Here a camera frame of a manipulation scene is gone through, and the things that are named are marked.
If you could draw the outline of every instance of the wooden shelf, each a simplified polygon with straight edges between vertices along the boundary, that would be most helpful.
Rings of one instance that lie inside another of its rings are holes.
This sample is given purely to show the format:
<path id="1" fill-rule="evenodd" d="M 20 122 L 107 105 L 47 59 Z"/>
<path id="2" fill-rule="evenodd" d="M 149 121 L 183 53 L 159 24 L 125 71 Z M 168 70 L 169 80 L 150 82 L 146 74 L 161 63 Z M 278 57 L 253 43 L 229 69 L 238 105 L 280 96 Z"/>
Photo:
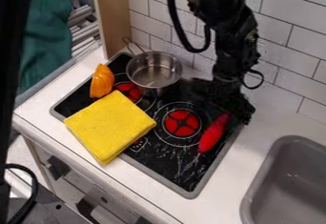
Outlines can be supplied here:
<path id="1" fill-rule="evenodd" d="M 94 0 L 103 50 L 107 59 L 125 47 L 122 38 L 131 36 L 128 0 Z"/>

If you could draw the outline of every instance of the tile backsplash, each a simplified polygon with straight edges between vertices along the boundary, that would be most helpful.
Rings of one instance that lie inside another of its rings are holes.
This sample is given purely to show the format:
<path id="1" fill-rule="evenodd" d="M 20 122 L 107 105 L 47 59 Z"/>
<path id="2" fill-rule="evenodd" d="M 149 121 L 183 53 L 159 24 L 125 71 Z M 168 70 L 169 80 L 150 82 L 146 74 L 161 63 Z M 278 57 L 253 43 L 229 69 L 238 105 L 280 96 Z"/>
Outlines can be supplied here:
<path id="1" fill-rule="evenodd" d="M 190 67 L 211 73 L 214 46 L 201 53 L 180 44 L 168 13 L 167 0 L 129 0 L 132 39 L 154 51 L 167 51 Z M 204 42 L 203 23 L 176 0 L 179 18 L 196 47 Z M 326 124 L 326 0 L 247 0 L 259 24 L 261 61 L 255 68 L 266 82 L 243 90 L 253 104 L 269 104 L 299 112 Z M 248 75 L 248 83 L 256 78 Z"/>

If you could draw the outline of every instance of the green cloth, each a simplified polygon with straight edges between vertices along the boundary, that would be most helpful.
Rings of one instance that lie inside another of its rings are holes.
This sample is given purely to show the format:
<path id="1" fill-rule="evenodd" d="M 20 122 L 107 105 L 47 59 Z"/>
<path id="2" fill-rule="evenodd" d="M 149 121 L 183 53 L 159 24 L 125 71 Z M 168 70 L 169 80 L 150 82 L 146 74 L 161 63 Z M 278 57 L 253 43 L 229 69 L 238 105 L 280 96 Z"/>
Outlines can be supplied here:
<path id="1" fill-rule="evenodd" d="M 24 92 L 71 59 L 71 0 L 31 0 L 21 59 Z"/>

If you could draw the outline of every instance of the yellow sponge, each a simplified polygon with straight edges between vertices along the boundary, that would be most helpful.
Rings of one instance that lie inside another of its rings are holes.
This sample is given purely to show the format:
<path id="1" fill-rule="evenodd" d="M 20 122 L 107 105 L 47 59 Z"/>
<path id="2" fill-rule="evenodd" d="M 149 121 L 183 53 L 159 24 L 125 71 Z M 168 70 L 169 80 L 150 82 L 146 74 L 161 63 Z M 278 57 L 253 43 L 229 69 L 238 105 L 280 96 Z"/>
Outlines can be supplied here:
<path id="1" fill-rule="evenodd" d="M 101 163 L 109 163 L 156 122 L 119 91 L 114 91 L 65 120 Z"/>

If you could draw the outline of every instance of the white countertop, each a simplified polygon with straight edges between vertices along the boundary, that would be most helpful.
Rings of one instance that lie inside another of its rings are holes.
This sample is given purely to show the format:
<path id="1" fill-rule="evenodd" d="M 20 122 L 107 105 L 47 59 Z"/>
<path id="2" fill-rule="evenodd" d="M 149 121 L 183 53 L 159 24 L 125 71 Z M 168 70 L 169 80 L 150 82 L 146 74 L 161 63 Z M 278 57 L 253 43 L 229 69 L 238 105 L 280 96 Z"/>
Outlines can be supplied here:
<path id="1" fill-rule="evenodd" d="M 251 124 L 236 139 L 203 191 L 186 199 L 120 158 L 100 165 L 50 115 L 50 108 L 92 75 L 98 63 L 107 63 L 102 49 L 63 73 L 14 112 L 14 127 L 32 141 L 55 153 L 79 172 L 115 189 L 126 201 L 157 222 L 240 224 L 240 202 L 268 150 L 281 136 L 301 135 L 326 146 L 326 126 L 293 112 L 258 105 Z M 206 76 L 200 71 L 196 76 Z"/>

